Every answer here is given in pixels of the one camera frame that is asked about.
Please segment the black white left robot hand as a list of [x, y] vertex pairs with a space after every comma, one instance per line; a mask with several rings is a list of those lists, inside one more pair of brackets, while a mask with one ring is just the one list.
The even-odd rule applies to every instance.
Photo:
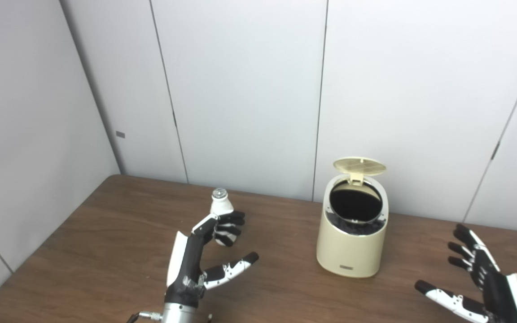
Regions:
[[164, 302], [197, 308], [206, 290], [226, 284], [250, 268], [259, 259], [256, 252], [205, 270], [200, 265], [206, 244], [215, 240], [225, 247], [233, 246], [241, 235], [239, 226], [244, 224], [245, 213], [234, 210], [223, 215], [207, 215], [192, 228], [189, 236], [179, 231], [167, 270]]

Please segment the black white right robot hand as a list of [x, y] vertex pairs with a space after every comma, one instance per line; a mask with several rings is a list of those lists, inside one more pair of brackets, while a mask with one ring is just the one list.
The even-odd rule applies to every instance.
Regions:
[[517, 323], [517, 273], [503, 274], [486, 244], [470, 228], [458, 223], [453, 231], [460, 244], [447, 246], [460, 258], [448, 262], [466, 270], [482, 292], [482, 302], [417, 280], [414, 288], [423, 296], [471, 323]]

